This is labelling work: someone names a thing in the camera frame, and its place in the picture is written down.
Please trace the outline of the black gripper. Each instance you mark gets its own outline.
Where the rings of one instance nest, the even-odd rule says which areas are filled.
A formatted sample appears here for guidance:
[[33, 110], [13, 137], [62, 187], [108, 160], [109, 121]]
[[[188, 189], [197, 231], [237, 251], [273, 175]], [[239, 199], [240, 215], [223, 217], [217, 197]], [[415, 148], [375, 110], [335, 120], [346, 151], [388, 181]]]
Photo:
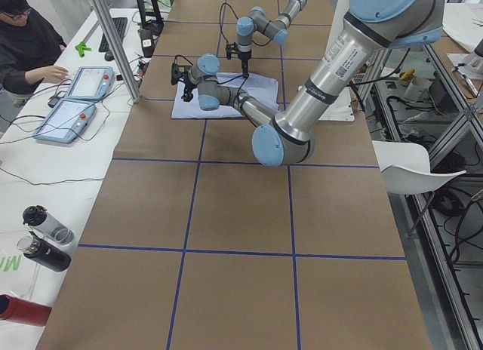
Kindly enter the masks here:
[[192, 82], [188, 78], [184, 78], [183, 83], [185, 84], [185, 88], [183, 89], [182, 100], [184, 102], [190, 102], [193, 99], [193, 91], [197, 88], [197, 82]]
[[252, 50], [249, 51], [238, 51], [238, 58], [241, 60], [242, 77], [248, 78], [248, 61], [252, 57]]

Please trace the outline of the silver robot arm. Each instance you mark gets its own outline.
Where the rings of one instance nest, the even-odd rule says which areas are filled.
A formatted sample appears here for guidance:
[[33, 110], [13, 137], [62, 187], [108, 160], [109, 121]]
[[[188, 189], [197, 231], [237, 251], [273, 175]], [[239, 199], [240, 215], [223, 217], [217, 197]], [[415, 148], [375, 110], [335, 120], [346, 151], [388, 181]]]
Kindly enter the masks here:
[[249, 76], [248, 63], [252, 56], [252, 42], [255, 32], [267, 37], [269, 41], [282, 45], [288, 37], [288, 28], [293, 19], [306, 6], [307, 0], [288, 0], [285, 9], [275, 20], [270, 20], [265, 11], [259, 7], [253, 7], [247, 16], [240, 17], [236, 24], [237, 42], [226, 45], [226, 58], [231, 59], [231, 54], [236, 54], [241, 61], [242, 77]]
[[231, 106], [255, 126], [251, 145], [263, 165], [304, 161], [314, 150], [312, 126], [376, 50], [427, 45], [441, 37], [445, 0], [349, 0], [343, 28], [288, 108], [274, 112], [246, 90], [217, 80], [220, 62], [212, 54], [191, 66], [171, 67], [171, 83], [185, 84], [183, 100], [198, 91], [205, 111]]

